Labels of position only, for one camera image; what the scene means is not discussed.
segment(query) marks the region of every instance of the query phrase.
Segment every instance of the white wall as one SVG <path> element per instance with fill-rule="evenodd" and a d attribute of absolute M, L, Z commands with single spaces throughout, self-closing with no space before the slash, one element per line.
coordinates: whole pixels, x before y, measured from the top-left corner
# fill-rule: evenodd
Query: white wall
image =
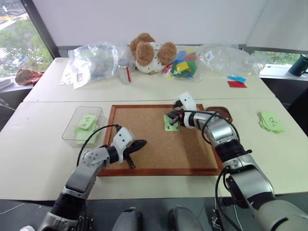
<path fill-rule="evenodd" d="M 308 51 L 308 0 L 269 0 L 247 46 Z"/>
<path fill-rule="evenodd" d="M 158 42 L 247 43 L 266 0 L 33 0 L 57 46 Z"/>

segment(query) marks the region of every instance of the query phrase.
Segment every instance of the black cable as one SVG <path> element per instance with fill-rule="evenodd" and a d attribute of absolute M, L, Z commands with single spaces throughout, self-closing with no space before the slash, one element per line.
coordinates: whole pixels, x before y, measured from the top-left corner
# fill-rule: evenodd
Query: black cable
<path fill-rule="evenodd" d="M 181 113 L 181 112 L 192 112 L 192 113 L 202 113 L 202 114 L 207 114 L 207 115 L 213 115 L 214 114 L 214 113 L 211 113 L 211 112 L 194 111 L 194 110 L 179 110 L 179 111 L 176 111 L 176 112 L 179 112 L 179 113 Z M 226 121 L 228 124 L 230 124 L 232 126 L 232 128 L 234 129 L 239 142 L 241 142 L 240 135 L 239 135 L 236 127 L 233 125 L 233 123 L 231 123 L 229 120 L 225 119 L 224 117 L 222 117 L 220 115 L 214 115 L 214 116 L 219 117 L 219 118 L 223 119 L 224 121 Z"/>
<path fill-rule="evenodd" d="M 219 210 L 219 212 L 225 217 L 225 219 L 237 230 L 237 231 L 242 231 L 232 220 L 231 218 L 225 214 L 225 212 L 222 210 L 219 200 L 218 200 L 218 184 L 220 181 L 221 176 L 224 174 L 224 172 L 226 171 L 226 169 L 224 168 L 221 173 L 219 174 L 217 180 L 216 180 L 216 185 L 215 185 L 215 201 L 216 201 L 216 205 L 217 208 Z"/>
<path fill-rule="evenodd" d="M 218 113 L 218 111 L 214 112 L 214 114 L 212 114 L 212 115 L 210 116 L 210 118 L 207 119 L 207 121 L 204 123 L 204 125 L 203 125 L 203 127 L 202 127 L 202 130 L 201 130 L 202 137 L 203 137 L 203 139 L 204 139 L 208 144 L 211 144 L 211 142 L 208 141 L 207 138 L 205 138 L 204 130 L 205 130 L 205 128 L 206 128 L 208 122 L 209 122 L 217 113 Z"/>
<path fill-rule="evenodd" d="M 228 190 L 230 192 L 230 189 L 228 188 L 227 184 L 226 184 L 226 171 L 224 171 L 223 176 L 222 176 L 222 180 L 223 180 L 223 185 L 225 186 L 226 190 Z"/>
<path fill-rule="evenodd" d="M 80 152 L 79 152 L 79 154 L 78 154 L 78 159 L 77 159 L 76 167 L 78 167 L 78 165 L 79 165 L 79 161 L 80 161 L 80 157 L 81 157 L 81 154 L 82 154 L 83 149 L 85 148 L 85 146 L 87 145 L 87 143 L 89 142 L 89 140 L 92 138 L 92 136 L 93 136 L 96 132 L 98 132 L 98 131 L 100 131 L 100 130 L 102 130 L 102 129 L 104 129 L 104 128 L 108 128 L 108 127 L 118 127 L 118 126 L 119 126 L 118 124 L 111 124 L 111 125 L 107 125 L 107 126 L 101 127 L 101 128 L 99 128 L 99 129 L 97 129 L 96 131 L 94 131 L 94 132 L 89 136 L 89 138 L 87 138 L 87 140 L 84 142 L 84 144 L 82 145 L 82 147 L 81 147 L 81 149 L 80 149 Z"/>

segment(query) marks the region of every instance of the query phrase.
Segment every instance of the plastic bag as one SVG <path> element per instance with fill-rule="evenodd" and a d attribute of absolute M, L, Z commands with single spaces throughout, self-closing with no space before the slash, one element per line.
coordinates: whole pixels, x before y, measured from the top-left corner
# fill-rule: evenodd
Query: plastic bag
<path fill-rule="evenodd" d="M 162 74 L 167 79 L 200 81 L 201 75 L 198 71 L 199 58 L 196 55 L 196 47 L 177 46 L 177 51 L 176 59 L 162 70 Z"/>
<path fill-rule="evenodd" d="M 200 60 L 212 71 L 226 76 L 259 74 L 267 60 L 266 55 L 252 54 L 227 44 L 204 44 L 197 48 Z"/>
<path fill-rule="evenodd" d="M 89 82 L 111 79 L 118 75 L 118 61 L 127 59 L 130 69 L 135 68 L 135 59 L 127 45 L 101 42 L 68 51 L 69 61 L 61 84 L 74 84 L 74 89 Z"/>

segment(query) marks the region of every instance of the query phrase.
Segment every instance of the window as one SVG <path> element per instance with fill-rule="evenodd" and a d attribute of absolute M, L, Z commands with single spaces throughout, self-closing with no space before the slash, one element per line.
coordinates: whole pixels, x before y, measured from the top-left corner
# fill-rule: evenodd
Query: window
<path fill-rule="evenodd" d="M 255 51 L 255 53 L 265 54 L 269 57 L 267 64 L 293 65 L 299 58 L 300 54 L 273 52 L 273 51 Z"/>
<path fill-rule="evenodd" d="M 16 76 L 19 68 L 45 71 L 52 57 L 20 0 L 0 2 L 0 78 Z"/>

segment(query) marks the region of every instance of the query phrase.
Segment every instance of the table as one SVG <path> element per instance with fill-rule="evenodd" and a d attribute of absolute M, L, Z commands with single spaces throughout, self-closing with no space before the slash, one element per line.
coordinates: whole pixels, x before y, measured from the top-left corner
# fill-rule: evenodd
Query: table
<path fill-rule="evenodd" d="M 201 82 L 166 80 L 161 74 L 133 71 L 132 84 L 123 85 L 118 78 L 97 81 L 74 90 L 60 85 L 68 58 L 56 58 L 24 102 L 98 102 L 174 100 L 185 91 L 195 99 L 274 98 L 275 95 L 257 75 L 245 82 L 247 88 L 230 88 L 227 77 L 205 70 Z"/>
<path fill-rule="evenodd" d="M 55 200 L 75 169 L 78 148 L 62 134 L 78 106 L 98 106 L 105 117 L 112 104 L 171 104 L 173 101 L 58 102 L 19 105 L 0 133 L 1 199 Z M 196 100 L 204 107 L 225 106 L 245 149 L 271 181 L 276 194 L 308 191 L 308 139 L 276 98 Z M 262 129 L 257 114 L 272 111 L 286 132 Z M 89 199 L 213 197 L 217 177 L 98 177 Z M 230 196 L 223 185 L 220 196 Z"/>

